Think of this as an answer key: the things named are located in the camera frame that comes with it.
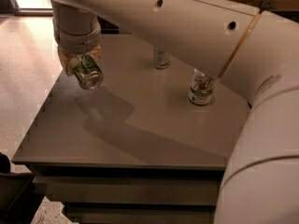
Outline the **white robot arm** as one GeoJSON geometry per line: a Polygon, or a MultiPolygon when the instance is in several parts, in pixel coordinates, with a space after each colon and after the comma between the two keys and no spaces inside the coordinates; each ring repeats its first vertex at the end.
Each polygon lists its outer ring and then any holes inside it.
{"type": "Polygon", "coordinates": [[[299,224],[296,22],[227,0],[52,1],[166,49],[249,102],[215,224],[299,224]]]}

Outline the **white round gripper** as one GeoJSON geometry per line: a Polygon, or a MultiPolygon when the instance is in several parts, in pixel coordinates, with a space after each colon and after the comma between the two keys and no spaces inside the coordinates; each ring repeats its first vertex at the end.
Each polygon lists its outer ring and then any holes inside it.
{"type": "Polygon", "coordinates": [[[101,34],[100,24],[97,20],[91,19],[85,23],[69,23],[63,29],[62,23],[53,21],[54,37],[58,44],[57,52],[62,68],[71,77],[78,64],[78,56],[90,52],[94,61],[99,64],[101,61],[101,47],[99,37],[101,34]]]}

